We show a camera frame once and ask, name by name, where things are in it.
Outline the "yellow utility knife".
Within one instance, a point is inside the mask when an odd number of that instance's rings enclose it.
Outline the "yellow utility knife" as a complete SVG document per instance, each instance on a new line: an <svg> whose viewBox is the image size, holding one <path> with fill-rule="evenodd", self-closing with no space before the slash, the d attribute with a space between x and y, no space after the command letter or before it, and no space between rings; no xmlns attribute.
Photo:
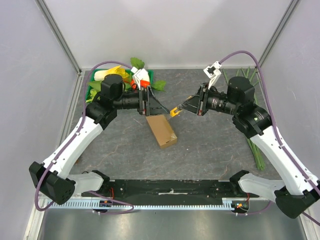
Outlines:
<svg viewBox="0 0 320 240"><path fill-rule="evenodd" d="M182 111L183 111L182 105L179 104L179 105L177 105L176 107L174 107L173 109L170 110L169 116L171 118L174 118L174 117L178 116Z"/></svg>

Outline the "brown cardboard express box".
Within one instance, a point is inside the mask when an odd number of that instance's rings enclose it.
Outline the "brown cardboard express box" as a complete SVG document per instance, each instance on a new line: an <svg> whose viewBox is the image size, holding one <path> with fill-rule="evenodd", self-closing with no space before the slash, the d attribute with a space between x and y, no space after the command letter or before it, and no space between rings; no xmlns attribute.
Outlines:
<svg viewBox="0 0 320 240"><path fill-rule="evenodd" d="M147 116L146 121L161 149L177 143L178 137L165 115Z"/></svg>

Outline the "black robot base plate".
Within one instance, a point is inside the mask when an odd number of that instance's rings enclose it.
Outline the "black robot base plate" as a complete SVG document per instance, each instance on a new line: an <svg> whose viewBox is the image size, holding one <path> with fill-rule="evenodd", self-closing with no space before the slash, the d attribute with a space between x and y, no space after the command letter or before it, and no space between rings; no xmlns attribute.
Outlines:
<svg viewBox="0 0 320 240"><path fill-rule="evenodd" d="M223 198L247 199L247 194L228 180L217 179L115 179L97 193L132 205L219 204Z"/></svg>

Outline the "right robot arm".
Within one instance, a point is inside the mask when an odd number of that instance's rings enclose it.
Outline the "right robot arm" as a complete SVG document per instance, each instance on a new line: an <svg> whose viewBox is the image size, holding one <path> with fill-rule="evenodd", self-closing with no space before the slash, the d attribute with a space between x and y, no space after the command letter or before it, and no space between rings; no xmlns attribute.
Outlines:
<svg viewBox="0 0 320 240"><path fill-rule="evenodd" d="M230 179L229 191L235 197L254 194L275 203L295 219L320 199L320 180L302 164L283 140L273 117L255 102L255 87L243 76L228 81L227 91L219 92L207 83L172 110L160 105L159 114L174 117L185 110L204 116L209 110L232 116L234 126L252 141L280 175L270 180L241 170Z"/></svg>

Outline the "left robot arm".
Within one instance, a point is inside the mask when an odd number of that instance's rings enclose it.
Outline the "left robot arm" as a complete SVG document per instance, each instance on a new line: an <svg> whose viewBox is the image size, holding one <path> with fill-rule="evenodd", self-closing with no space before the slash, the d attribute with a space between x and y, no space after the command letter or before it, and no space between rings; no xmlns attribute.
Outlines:
<svg viewBox="0 0 320 240"><path fill-rule="evenodd" d="M63 143L42 163L33 162L29 172L36 193L62 205L73 195L93 191L99 197L110 191L110 178L98 170L84 174L70 171L89 144L117 117L119 110L136 109L140 115L157 116L170 111L153 94L151 87L125 92L119 74L105 76L97 98L89 103L84 116Z"/></svg>

